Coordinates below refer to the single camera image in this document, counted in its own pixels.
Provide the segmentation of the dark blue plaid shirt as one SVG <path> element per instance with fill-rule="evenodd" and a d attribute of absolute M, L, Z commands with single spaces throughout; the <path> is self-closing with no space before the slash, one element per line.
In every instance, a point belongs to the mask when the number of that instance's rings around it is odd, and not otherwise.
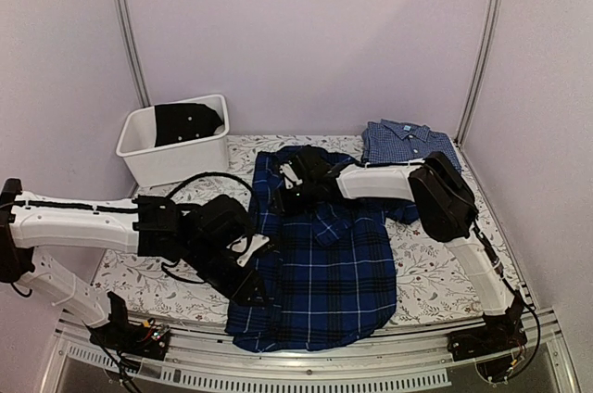
<path fill-rule="evenodd" d="M 397 270 L 386 222 L 419 218 L 406 200 L 359 199 L 321 203 L 296 216 L 272 210 L 283 186 L 279 166 L 296 152 L 285 146 L 258 152 L 250 209 L 258 209 L 259 232 L 275 248 L 252 261 L 268 303 L 230 303 L 226 332 L 240 349 L 318 351 L 349 345 L 386 325 L 397 309 Z"/>

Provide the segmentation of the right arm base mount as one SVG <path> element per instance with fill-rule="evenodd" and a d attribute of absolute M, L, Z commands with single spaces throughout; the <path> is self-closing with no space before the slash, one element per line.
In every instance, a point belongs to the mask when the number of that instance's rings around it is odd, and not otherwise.
<path fill-rule="evenodd" d="M 523 351 L 527 336 L 521 320 L 513 321 L 494 316 L 485 316 L 484 325 L 462 329 L 448 334 L 448 352 L 454 361 L 466 361 L 499 352 L 507 355 L 477 364 L 478 374 L 487 382 L 497 384 L 510 379 L 519 357 L 509 351 Z"/>

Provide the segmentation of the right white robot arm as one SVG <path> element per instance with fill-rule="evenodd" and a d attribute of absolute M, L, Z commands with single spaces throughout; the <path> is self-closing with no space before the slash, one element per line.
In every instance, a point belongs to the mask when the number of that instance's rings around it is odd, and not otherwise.
<path fill-rule="evenodd" d="M 358 199 L 413 203 L 424 232 L 457 259 L 479 297 L 486 323 L 479 344 L 498 352 L 513 340 L 514 322 L 525 304 L 511 287 L 494 247 L 478 226 L 479 210 L 469 185 L 442 152 L 396 164 L 332 164 L 312 146 L 300 148 L 279 166 L 281 185 L 272 196 L 282 214 L 316 205 Z"/>

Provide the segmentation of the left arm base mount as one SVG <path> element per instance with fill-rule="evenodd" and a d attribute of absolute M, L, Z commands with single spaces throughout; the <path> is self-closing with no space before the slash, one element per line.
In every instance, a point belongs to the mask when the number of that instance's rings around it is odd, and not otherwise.
<path fill-rule="evenodd" d="M 100 327 L 89 327 L 90 341 L 119 354 L 164 361 L 170 345 L 170 327 L 155 323 L 153 318 L 142 323 L 110 321 Z"/>

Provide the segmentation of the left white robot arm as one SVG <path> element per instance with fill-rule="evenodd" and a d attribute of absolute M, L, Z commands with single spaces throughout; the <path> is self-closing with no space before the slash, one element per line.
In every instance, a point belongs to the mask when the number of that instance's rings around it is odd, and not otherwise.
<path fill-rule="evenodd" d="M 186 263 L 197 277 L 245 307 L 268 301 L 250 260 L 269 244 L 236 199 L 219 195 L 200 205 L 170 195 L 115 201 L 37 196 L 11 178 L 1 189 L 1 281 L 27 287 L 78 317 L 118 350 L 137 343 L 125 301 L 101 293 L 56 262 L 50 246 L 88 247 Z"/>

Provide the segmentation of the white plastic bin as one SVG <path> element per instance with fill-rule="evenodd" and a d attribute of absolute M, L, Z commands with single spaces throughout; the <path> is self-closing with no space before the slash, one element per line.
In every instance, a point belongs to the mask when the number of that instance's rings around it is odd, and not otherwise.
<path fill-rule="evenodd" d="M 230 121 L 225 97 L 204 95 L 166 104 L 175 103 L 204 104 L 217 111 L 223 125 L 207 138 L 155 147 L 155 106 L 131 112 L 121 130 L 116 154 L 142 187 L 180 182 L 202 171 L 226 171 L 229 167 Z"/>

